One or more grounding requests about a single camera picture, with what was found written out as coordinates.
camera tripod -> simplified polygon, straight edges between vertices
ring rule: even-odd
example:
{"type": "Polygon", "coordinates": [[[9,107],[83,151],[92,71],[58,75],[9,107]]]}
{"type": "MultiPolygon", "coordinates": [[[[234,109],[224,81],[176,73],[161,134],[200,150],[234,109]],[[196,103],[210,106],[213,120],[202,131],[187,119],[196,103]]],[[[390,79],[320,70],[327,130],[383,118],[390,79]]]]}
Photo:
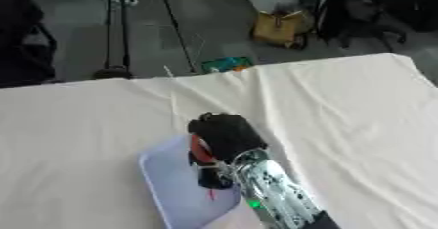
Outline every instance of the camera tripod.
{"type": "MultiPolygon", "coordinates": [[[[163,0],[166,7],[167,13],[170,17],[172,25],[177,34],[180,45],[183,49],[184,56],[190,68],[190,73],[195,73],[195,65],[192,62],[189,52],[187,50],[186,43],[181,34],[178,21],[173,14],[172,8],[170,6],[169,0],[163,0]]],[[[112,0],[107,0],[107,16],[106,16],[106,33],[107,33],[107,43],[106,43],[106,57],[104,61],[104,68],[93,74],[93,79],[107,79],[107,78],[133,78],[133,74],[130,71],[131,68],[131,55],[130,55],[130,38],[129,38],[129,21],[128,21],[128,11],[126,0],[120,0],[121,6],[121,24],[122,24],[122,42],[123,42],[123,65],[112,65],[111,64],[111,27],[112,27],[112,0]]]]}

yellow bag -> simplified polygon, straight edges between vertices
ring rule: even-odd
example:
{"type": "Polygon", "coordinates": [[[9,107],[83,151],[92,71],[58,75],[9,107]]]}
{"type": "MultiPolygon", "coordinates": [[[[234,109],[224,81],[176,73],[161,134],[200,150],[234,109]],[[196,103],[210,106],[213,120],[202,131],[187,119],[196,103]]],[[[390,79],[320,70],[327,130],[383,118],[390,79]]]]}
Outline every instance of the yellow bag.
{"type": "Polygon", "coordinates": [[[285,16],[260,12],[252,33],[256,40],[290,48],[295,42],[295,35],[309,31],[312,27],[310,18],[303,11],[285,16]]]}

black bag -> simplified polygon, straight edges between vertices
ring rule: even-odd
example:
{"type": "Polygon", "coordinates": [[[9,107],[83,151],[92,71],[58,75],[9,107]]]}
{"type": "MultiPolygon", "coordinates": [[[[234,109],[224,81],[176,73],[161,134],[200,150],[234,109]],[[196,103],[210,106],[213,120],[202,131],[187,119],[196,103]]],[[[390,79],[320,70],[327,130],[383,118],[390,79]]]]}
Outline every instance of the black bag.
{"type": "Polygon", "coordinates": [[[40,84],[55,76],[56,40],[40,23],[43,12],[32,0],[0,0],[0,88],[40,84]],[[26,45],[30,34],[48,45],[26,45]]]}

tripod leg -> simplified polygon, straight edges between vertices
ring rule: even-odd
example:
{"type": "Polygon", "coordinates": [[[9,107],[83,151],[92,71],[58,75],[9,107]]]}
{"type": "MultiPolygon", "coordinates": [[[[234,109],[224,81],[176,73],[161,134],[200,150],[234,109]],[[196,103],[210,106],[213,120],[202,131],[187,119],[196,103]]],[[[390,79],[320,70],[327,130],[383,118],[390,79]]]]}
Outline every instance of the tripod leg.
{"type": "Polygon", "coordinates": [[[121,3],[121,24],[123,26],[123,64],[126,69],[129,70],[131,67],[131,55],[129,51],[129,23],[128,23],[128,12],[126,9],[126,0],[120,0],[121,3]]]}
{"type": "Polygon", "coordinates": [[[189,67],[190,67],[190,72],[195,73],[196,72],[195,65],[192,62],[192,59],[190,58],[189,52],[187,51],[186,43],[184,42],[183,36],[181,35],[181,31],[180,31],[178,22],[177,22],[175,16],[173,15],[173,11],[172,11],[172,8],[170,7],[169,0],[163,0],[163,1],[164,1],[164,5],[166,6],[167,13],[169,14],[170,19],[172,21],[172,25],[175,28],[175,32],[178,36],[181,47],[183,48],[184,55],[186,56],[187,63],[189,64],[189,67]]]}
{"type": "Polygon", "coordinates": [[[110,67],[111,60],[111,26],[112,26],[112,0],[107,0],[107,19],[105,20],[107,27],[107,55],[105,57],[105,68],[110,67]]]}

black glove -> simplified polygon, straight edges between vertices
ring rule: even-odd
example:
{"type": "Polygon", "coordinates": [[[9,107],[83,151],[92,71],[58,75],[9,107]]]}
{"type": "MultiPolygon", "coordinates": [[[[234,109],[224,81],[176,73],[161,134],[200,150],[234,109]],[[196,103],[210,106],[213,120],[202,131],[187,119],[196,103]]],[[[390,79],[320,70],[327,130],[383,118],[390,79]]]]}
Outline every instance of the black glove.
{"type": "Polygon", "coordinates": [[[246,119],[236,114],[203,114],[189,123],[188,130],[208,144],[213,157],[225,163],[248,150],[268,147],[246,119]]]}

